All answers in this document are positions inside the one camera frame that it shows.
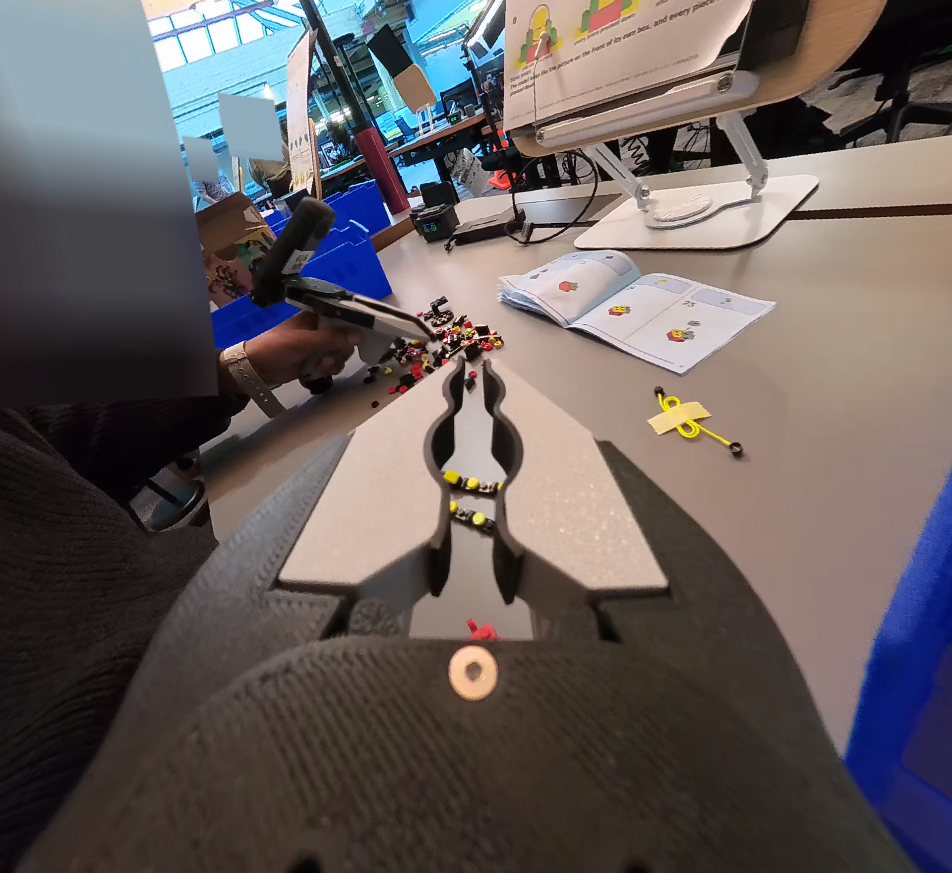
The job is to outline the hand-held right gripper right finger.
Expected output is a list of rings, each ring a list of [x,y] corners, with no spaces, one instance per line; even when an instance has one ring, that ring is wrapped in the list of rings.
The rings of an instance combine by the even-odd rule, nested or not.
[[[668,580],[589,429],[500,360],[483,367],[495,503],[493,571],[507,604],[596,605]]]

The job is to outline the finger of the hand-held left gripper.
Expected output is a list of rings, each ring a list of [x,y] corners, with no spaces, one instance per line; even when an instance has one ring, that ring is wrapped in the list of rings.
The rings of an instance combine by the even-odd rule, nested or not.
[[[387,343],[396,338],[407,341],[436,343],[436,332],[425,321],[400,308],[362,295],[349,298],[349,310],[358,314],[350,319],[351,323],[363,327],[364,338],[372,333],[378,337],[388,337]]]

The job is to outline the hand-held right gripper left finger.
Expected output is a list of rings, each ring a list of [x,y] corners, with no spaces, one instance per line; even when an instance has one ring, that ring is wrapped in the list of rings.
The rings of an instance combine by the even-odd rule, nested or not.
[[[355,601],[439,596],[450,568],[449,488],[466,364],[456,359],[357,427],[278,576]]]

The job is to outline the pile of small lego pieces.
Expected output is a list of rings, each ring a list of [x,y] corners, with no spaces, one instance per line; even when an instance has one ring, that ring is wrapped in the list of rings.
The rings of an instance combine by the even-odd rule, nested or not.
[[[455,313],[446,297],[437,298],[415,317],[422,321],[423,331],[416,327],[384,331],[383,354],[363,370],[364,385],[382,379],[388,395],[405,394],[456,358],[474,365],[505,346],[498,330],[466,313]]]

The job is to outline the black yellow lego spider model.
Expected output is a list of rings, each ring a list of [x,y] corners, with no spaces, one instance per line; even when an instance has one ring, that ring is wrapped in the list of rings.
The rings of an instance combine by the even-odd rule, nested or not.
[[[446,469],[442,471],[444,483],[453,492],[459,492],[464,495],[470,495],[473,498],[494,499],[504,487],[501,482],[485,482],[476,477],[460,474],[458,471]],[[496,521],[480,509],[474,509],[460,503],[457,499],[451,499],[448,504],[449,518],[452,522],[458,522],[486,538],[492,538],[496,531]],[[470,618],[468,619],[470,629],[470,641],[499,641],[496,629],[490,623],[477,624]]]

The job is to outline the person's left forearm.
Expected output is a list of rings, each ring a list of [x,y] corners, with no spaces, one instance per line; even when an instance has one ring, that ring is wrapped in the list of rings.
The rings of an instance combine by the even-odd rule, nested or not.
[[[219,369],[212,396],[2,407],[2,527],[121,520],[148,477],[223,433],[247,404]]]

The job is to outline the lego instruction booklet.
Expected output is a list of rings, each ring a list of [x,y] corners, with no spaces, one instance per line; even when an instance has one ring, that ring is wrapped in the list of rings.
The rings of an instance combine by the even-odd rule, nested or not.
[[[572,252],[502,277],[498,297],[678,376],[776,307],[673,274],[644,274],[614,249]]]

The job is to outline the person's left hand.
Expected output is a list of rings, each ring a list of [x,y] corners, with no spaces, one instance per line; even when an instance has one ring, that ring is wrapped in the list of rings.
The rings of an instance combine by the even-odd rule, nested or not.
[[[362,340],[358,328],[330,326],[301,311],[244,342],[244,353],[259,377],[276,387],[298,379],[305,367],[318,378],[340,374]]]

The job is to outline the large blue storage bin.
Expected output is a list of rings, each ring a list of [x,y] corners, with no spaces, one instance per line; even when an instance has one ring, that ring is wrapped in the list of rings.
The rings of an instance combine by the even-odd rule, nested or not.
[[[347,220],[335,225],[302,268],[302,275],[338,284],[344,289],[376,300],[392,293],[386,272],[363,224]],[[277,326],[296,309],[289,304],[258,308],[249,296],[211,313],[213,343],[225,349]]]

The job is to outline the small blue storage bin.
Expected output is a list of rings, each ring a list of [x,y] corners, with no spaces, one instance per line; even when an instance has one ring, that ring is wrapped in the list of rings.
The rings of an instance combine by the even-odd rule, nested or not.
[[[351,185],[347,191],[328,196],[325,201],[335,212],[337,230],[347,230],[356,224],[368,235],[375,235],[392,224],[374,180]]]

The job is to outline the cardboard box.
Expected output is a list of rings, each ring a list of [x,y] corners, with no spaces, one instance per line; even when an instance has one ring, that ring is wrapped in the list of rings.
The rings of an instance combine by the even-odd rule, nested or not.
[[[254,262],[267,255],[273,232],[255,205],[233,194],[198,211],[202,258],[212,308],[222,308],[249,294]]]

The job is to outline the black charger box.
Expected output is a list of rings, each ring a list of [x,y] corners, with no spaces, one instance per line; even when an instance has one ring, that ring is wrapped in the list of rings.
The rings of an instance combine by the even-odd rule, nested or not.
[[[453,182],[421,184],[420,194],[422,205],[412,207],[410,212],[414,229],[428,243],[451,239],[459,225],[459,197]]]

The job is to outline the red pole padding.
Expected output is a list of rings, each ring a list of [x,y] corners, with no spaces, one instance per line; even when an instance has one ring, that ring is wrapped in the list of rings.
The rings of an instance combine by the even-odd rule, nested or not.
[[[409,211],[408,193],[377,129],[361,124],[354,135],[363,162],[381,192],[387,210],[393,216]]]

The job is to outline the black power adapter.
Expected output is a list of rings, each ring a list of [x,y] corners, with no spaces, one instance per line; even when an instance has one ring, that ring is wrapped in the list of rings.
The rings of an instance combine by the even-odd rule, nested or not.
[[[457,224],[446,240],[445,249],[480,243],[500,237],[514,238],[523,233],[526,213],[522,209],[503,212],[467,223]]]

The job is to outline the beige tape strip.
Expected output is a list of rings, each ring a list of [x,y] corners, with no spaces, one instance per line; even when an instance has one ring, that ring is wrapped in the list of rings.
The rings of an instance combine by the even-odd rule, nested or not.
[[[678,430],[686,438],[694,438],[705,428],[699,421],[710,413],[698,402],[681,403],[670,395],[660,400],[661,411],[648,420],[649,427],[658,435]]]

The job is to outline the tan printed board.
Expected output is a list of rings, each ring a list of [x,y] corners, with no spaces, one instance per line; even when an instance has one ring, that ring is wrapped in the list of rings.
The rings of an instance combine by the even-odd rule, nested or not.
[[[315,195],[320,173],[315,152],[316,133],[308,113],[313,54],[314,35],[310,30],[306,30],[288,57],[286,119],[292,173],[291,192],[305,190]]]

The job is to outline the background desk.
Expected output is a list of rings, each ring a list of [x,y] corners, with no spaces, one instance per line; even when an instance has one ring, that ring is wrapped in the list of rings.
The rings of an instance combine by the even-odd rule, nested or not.
[[[434,131],[414,138],[400,146],[387,149],[394,160],[401,160],[406,166],[420,165],[424,162],[442,161],[446,155],[462,149],[477,149],[487,144],[495,144],[498,129],[489,122],[484,111],[477,111],[472,117],[457,123],[437,124]]]

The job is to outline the black stool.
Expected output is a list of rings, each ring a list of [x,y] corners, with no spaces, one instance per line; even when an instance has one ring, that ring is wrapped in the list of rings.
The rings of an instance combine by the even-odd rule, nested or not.
[[[210,510],[199,453],[181,455],[148,478],[128,510],[151,534],[207,524]]]

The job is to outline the black pole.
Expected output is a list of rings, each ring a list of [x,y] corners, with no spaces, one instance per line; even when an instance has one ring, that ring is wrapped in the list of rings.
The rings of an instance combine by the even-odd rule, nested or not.
[[[337,84],[340,93],[348,108],[351,109],[351,121],[356,133],[363,133],[370,128],[364,109],[359,102],[359,98],[353,88],[351,80],[346,70],[342,66],[342,60],[339,57],[339,51],[334,46],[327,26],[323,21],[315,0],[298,0],[304,13],[304,17],[315,36],[316,44],[319,47],[324,60],[330,70],[331,76]]]

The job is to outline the white document stand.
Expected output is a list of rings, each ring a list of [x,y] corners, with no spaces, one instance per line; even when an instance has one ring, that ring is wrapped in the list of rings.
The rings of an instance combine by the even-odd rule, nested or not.
[[[525,155],[579,149],[627,199],[577,238],[579,249],[726,250],[772,233],[818,187],[813,175],[771,178],[744,116],[800,95],[867,37],[887,0],[754,0],[720,56],[699,73],[507,131]],[[658,189],[630,173],[609,141],[715,118],[744,165],[725,183]]]

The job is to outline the person's black knit sweater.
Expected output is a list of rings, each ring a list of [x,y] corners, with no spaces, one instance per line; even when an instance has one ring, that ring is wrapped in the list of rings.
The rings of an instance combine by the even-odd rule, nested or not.
[[[1,863],[101,747],[155,630],[216,546],[145,532],[17,415],[1,440]]]

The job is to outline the blue plastic bin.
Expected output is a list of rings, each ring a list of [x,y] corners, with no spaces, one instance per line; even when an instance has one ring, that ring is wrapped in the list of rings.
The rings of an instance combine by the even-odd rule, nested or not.
[[[951,479],[872,643],[844,761],[922,871],[951,870]]]

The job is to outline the printed instruction sheet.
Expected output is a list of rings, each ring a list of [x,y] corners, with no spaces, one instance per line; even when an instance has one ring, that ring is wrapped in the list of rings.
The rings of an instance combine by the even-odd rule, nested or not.
[[[754,0],[506,0],[504,129],[699,73]]]

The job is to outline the black office chair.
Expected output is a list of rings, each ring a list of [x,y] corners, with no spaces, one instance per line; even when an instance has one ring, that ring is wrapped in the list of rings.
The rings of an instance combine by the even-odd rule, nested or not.
[[[845,62],[848,78],[881,75],[874,93],[879,108],[846,125],[837,134],[846,146],[877,131],[888,143],[899,139],[907,125],[949,126],[950,102],[911,98],[913,73],[938,62],[950,62],[950,0],[889,0],[879,21]]]

